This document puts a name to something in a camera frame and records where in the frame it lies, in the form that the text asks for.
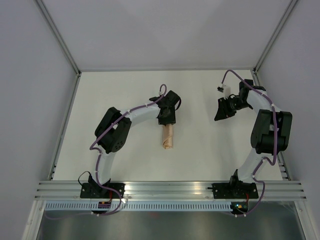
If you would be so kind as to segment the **peach cloth napkin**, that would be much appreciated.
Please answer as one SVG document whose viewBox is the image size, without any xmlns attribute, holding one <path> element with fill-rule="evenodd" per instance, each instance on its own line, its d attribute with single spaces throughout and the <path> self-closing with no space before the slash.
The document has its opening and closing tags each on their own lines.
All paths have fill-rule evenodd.
<svg viewBox="0 0 320 240">
<path fill-rule="evenodd" d="M 162 147 L 165 150 L 172 149 L 174 146 L 174 127 L 167 124 L 162 127 Z"/>
</svg>

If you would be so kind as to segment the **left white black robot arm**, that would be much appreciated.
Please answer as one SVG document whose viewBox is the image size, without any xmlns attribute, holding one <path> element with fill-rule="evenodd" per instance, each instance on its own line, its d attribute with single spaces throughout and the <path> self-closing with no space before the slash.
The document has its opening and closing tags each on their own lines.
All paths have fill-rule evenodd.
<svg viewBox="0 0 320 240">
<path fill-rule="evenodd" d="M 98 198 L 108 195 L 115 155 L 125 145 L 132 127 L 147 120 L 157 119 L 158 124 L 162 126 L 162 147 L 173 148 L 176 110 L 181 103 L 181 97 L 170 90 L 168 93 L 164 92 L 160 96 L 150 98 L 144 105 L 124 111 L 115 107 L 107 110 L 94 132 L 96 140 L 89 147 L 91 151 L 98 151 L 92 177 L 95 183 L 91 191 L 94 195 Z"/>
</svg>

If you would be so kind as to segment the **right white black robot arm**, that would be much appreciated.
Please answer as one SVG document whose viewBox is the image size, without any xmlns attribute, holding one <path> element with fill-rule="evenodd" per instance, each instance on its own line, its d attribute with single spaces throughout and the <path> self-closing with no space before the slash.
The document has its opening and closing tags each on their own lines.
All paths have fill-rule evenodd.
<svg viewBox="0 0 320 240">
<path fill-rule="evenodd" d="M 229 194 L 239 198 L 247 190 L 245 183 L 255 182 L 262 167 L 267 164 L 274 166 L 278 153 L 287 149 L 293 115 L 276 107 L 266 89 L 253 85 L 250 79 L 239 83 L 238 94 L 232 94 L 230 87 L 225 84 L 218 86 L 217 90 L 223 93 L 223 97 L 218 99 L 215 121 L 231 118 L 245 108 L 256 113 L 250 135 L 251 151 L 242 166 L 235 171 L 238 180 L 228 185 Z"/>
</svg>

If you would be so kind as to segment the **right aluminium frame post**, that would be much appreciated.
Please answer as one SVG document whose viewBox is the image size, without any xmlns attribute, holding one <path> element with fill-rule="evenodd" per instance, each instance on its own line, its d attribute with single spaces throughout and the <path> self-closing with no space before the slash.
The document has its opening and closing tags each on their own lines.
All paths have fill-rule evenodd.
<svg viewBox="0 0 320 240">
<path fill-rule="evenodd" d="M 287 7 L 285 8 L 279 22 L 277 23 L 274 31 L 272 32 L 266 46 L 264 47 L 257 63 L 252 68 L 252 73 L 257 74 L 260 68 L 262 67 L 264 61 L 266 60 L 269 52 L 271 51 L 272 47 L 274 46 L 277 38 L 279 37 L 280 33 L 282 32 L 285 24 L 289 20 L 289 17 L 291 16 L 292 12 L 296 8 L 297 4 L 299 3 L 299 0 L 290 0 Z"/>
</svg>

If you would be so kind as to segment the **aluminium frame post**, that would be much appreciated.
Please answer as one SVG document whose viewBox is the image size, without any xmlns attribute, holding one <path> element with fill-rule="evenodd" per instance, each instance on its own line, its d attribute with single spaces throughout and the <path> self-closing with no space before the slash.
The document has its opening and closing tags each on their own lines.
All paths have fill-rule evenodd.
<svg viewBox="0 0 320 240">
<path fill-rule="evenodd" d="M 264 61 L 266 60 L 269 52 L 271 51 L 272 47 L 274 46 L 277 38 L 279 37 L 280 33 L 282 32 L 285 24 L 289 20 L 289 17 L 291 16 L 292 12 L 296 8 L 297 4 L 299 3 L 299 0 L 290 0 L 287 7 L 285 8 L 279 22 L 277 23 L 274 31 L 272 32 L 266 46 L 264 47 L 257 63 L 252 68 L 252 73 L 257 74 L 260 68 L 262 67 Z"/>
<path fill-rule="evenodd" d="M 68 63 L 70 64 L 71 68 L 75 72 L 77 76 L 81 74 L 81 70 L 79 69 L 78 65 L 76 64 L 66 42 L 63 39 L 52 15 L 50 14 L 45 2 L 43 0 L 34 0 L 34 3 L 38 7 L 41 15 L 43 16 L 46 24 L 48 25 L 50 31 L 52 32 L 54 38 L 56 39 L 59 47 L 61 48 L 65 58 L 67 59 Z"/>
</svg>

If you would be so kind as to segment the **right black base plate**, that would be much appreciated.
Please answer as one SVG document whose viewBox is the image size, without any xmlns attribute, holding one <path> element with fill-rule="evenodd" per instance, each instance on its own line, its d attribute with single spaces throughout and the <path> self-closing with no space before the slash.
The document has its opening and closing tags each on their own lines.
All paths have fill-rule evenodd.
<svg viewBox="0 0 320 240">
<path fill-rule="evenodd" d="M 255 183 L 238 182 L 231 183 L 213 183 L 207 188 L 213 193 L 214 199 L 258 199 L 259 194 Z"/>
</svg>

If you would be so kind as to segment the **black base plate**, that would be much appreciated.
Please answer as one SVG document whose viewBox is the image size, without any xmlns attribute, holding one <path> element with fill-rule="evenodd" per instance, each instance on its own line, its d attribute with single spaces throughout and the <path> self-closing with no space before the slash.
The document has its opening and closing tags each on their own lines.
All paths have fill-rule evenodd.
<svg viewBox="0 0 320 240">
<path fill-rule="evenodd" d="M 214 199 L 258 199 L 259 194 L 255 183 L 238 182 L 231 183 L 213 183 L 207 188 L 213 193 Z"/>
<path fill-rule="evenodd" d="M 114 189 L 123 197 L 125 193 L 125 184 L 120 182 L 111 182 L 106 185 L 107 188 Z M 100 186 L 90 183 L 83 183 L 80 191 L 81 199 L 119 199 L 118 194 L 112 190 L 101 188 Z"/>
</svg>

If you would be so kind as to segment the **left side aluminium rail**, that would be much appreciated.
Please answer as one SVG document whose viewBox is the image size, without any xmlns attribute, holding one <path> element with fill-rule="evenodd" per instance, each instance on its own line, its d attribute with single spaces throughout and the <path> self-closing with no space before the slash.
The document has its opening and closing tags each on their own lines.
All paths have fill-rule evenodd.
<svg viewBox="0 0 320 240">
<path fill-rule="evenodd" d="M 65 132 L 66 132 L 66 129 L 67 129 L 67 126 L 68 126 L 70 114 L 71 114 L 72 107 L 73 107 L 73 104 L 74 104 L 74 100 L 75 100 L 75 97 L 76 97 L 76 93 L 77 93 L 77 90 L 78 90 L 78 86 L 79 86 L 79 82 L 80 82 L 80 79 L 81 79 L 81 75 L 82 75 L 81 72 L 79 72 L 76 75 L 74 84 L 72 86 L 71 95 L 70 95 L 70 97 L 69 97 L 69 99 L 67 101 L 65 113 L 64 113 L 64 116 L 63 116 L 63 120 L 62 120 L 62 125 L 61 125 L 61 128 L 60 128 L 59 134 L 58 134 L 56 145 L 55 145 L 54 150 L 53 150 L 51 163 L 50 163 L 50 169 L 49 169 L 48 175 L 46 177 L 46 179 L 49 180 L 49 181 L 51 181 L 53 179 L 53 175 L 55 174 L 57 161 L 59 159 L 61 147 L 62 147 L 62 144 L 63 144 Z"/>
</svg>

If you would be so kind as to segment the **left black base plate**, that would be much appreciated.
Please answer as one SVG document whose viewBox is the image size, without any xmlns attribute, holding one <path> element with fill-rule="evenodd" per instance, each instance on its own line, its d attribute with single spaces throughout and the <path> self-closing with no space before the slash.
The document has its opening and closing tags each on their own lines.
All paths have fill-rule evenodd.
<svg viewBox="0 0 320 240">
<path fill-rule="evenodd" d="M 125 184 L 120 182 L 111 182 L 106 185 L 107 188 L 114 189 L 123 197 L 125 193 Z M 118 194 L 112 190 L 101 188 L 100 186 L 90 183 L 83 183 L 80 191 L 81 199 L 119 199 Z"/>
</svg>

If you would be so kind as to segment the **left aluminium frame post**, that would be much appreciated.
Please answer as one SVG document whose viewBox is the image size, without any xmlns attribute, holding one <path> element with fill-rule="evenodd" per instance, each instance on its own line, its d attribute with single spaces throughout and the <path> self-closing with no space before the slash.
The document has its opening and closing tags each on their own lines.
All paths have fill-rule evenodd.
<svg viewBox="0 0 320 240">
<path fill-rule="evenodd" d="M 79 69 L 78 65 L 76 64 L 66 42 L 63 39 L 52 15 L 50 14 L 45 2 L 43 0 L 34 0 L 34 3 L 38 7 L 41 15 L 43 16 L 46 24 L 48 25 L 50 31 L 52 32 L 54 38 L 56 39 L 59 47 L 61 48 L 65 58 L 67 59 L 68 63 L 70 64 L 71 68 L 75 72 L 77 76 L 81 74 L 81 70 Z"/>
</svg>

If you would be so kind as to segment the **front aluminium rail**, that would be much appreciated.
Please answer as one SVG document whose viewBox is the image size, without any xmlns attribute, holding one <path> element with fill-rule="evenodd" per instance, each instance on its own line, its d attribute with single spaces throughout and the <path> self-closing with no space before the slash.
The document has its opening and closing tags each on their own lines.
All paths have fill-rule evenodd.
<svg viewBox="0 0 320 240">
<path fill-rule="evenodd" d="M 121 191 L 126 200 L 133 201 L 210 201 L 218 190 L 210 181 L 125 181 Z M 299 181 L 266 181 L 256 185 L 256 192 L 264 193 L 263 201 L 306 201 Z M 35 200 L 79 201 L 81 186 L 77 181 L 41 181 L 36 186 Z"/>
</svg>

